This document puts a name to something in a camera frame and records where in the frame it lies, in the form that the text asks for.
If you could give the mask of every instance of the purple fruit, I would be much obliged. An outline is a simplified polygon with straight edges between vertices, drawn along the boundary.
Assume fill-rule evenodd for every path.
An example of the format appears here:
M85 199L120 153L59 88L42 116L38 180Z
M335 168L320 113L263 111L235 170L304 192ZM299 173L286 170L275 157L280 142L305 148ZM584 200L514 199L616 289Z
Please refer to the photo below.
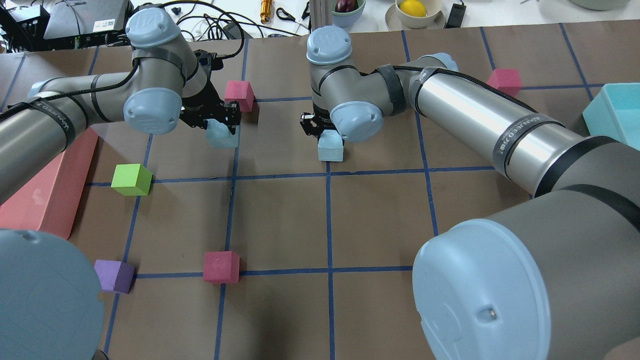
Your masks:
M348 13L356 10L356 0L338 0L335 3L335 12Z

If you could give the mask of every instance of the yellow lemon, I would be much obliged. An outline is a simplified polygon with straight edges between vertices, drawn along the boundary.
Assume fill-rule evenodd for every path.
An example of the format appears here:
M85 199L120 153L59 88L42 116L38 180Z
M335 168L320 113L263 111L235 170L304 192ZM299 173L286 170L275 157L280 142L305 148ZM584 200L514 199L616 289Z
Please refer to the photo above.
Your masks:
M425 17L427 16L427 9L418 0L404 0L400 4L400 10L409 16Z

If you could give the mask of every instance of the sticker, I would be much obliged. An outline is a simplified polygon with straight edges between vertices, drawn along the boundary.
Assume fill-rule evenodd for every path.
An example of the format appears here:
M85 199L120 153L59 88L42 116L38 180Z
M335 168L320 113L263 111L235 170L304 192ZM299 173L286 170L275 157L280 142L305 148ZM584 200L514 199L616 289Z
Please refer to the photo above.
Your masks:
M115 24L116 24L116 19L96 21L93 23L93 32L98 33L100 31L113 30L113 27Z

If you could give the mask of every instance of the brown table surface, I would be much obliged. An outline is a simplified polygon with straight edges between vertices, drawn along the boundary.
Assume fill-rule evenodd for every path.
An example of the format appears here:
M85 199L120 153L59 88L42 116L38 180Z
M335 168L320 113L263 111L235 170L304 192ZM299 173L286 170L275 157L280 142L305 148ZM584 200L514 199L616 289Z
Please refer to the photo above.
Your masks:
M640 81L638 34L638 20L359 33L353 59L370 72L446 52L482 80L517 68L519 99L587 135L581 113L601 86ZM298 124L312 110L306 39L251 39L213 74L220 94L231 79L255 91L238 149L213 149L184 124L161 136L94 126L99 145L69 241L91 261L137 268L130 294L101 294L100 347L113 359L433 358L413 303L417 250L529 195L412 111L347 143L344 162L318 161ZM192 45L224 54L239 42ZM3 54L0 111L36 81L129 71L130 55L128 47ZM109 188L121 163L154 173L149 196ZM204 253L225 249L243 260L240 283L203 282Z

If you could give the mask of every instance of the screwdriver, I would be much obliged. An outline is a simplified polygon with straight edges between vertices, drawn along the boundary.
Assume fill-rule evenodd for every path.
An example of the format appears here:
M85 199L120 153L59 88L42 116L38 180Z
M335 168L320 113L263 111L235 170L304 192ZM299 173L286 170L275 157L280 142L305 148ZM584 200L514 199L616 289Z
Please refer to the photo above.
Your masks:
M262 0L262 6L260 8L260 21L265 24L271 20L271 8L273 7L273 0Z

